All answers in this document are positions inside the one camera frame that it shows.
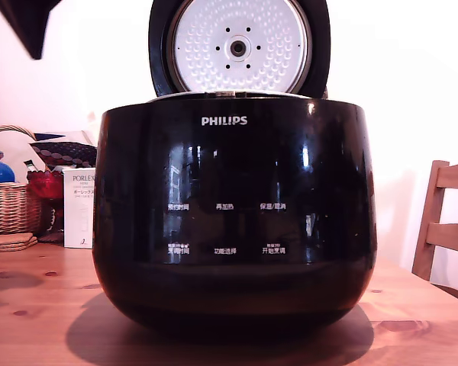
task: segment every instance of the button label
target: button label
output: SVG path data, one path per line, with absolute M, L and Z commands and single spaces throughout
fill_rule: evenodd
M 214 254 L 216 255 L 234 255 L 237 254 L 236 248 L 215 248 Z
M 261 210 L 271 211 L 271 210 L 286 210 L 287 204 L 260 204 Z
M 189 204 L 169 204 L 168 211 L 189 211 Z
M 266 248 L 263 248 L 263 254 L 284 255 L 286 250 L 280 244 L 266 244 Z
M 234 209 L 233 204 L 216 204 L 215 205 L 216 210 L 219 211 L 231 211 Z
M 168 244 L 168 254 L 186 255 L 190 254 L 190 244 Z

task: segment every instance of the wooden chair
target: wooden chair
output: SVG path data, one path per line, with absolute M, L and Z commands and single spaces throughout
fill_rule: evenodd
M 447 188 L 458 189 L 458 165 L 434 161 L 431 169 L 426 201 L 419 230 L 412 273 L 426 281 L 431 279 L 436 246 L 458 251 L 458 224 L 439 224 Z M 458 290 L 435 284 L 458 298 Z

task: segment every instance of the wicker basket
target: wicker basket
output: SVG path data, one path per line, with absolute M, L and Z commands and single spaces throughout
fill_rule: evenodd
M 32 132 L 16 126 L 0 126 L 2 131 L 17 131 L 35 139 Z M 0 235 L 41 233 L 46 230 L 52 213 L 25 184 L 0 183 Z

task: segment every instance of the chair slat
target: chair slat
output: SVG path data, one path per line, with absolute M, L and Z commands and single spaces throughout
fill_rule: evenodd
M 426 242 L 458 251 L 458 224 L 430 223 Z
M 458 189 L 458 165 L 441 167 L 437 176 L 436 186 Z

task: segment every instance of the wooden coaster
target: wooden coaster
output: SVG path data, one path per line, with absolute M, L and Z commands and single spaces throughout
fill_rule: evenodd
M 0 235 L 0 252 L 16 252 L 37 244 L 37 238 L 32 234 Z

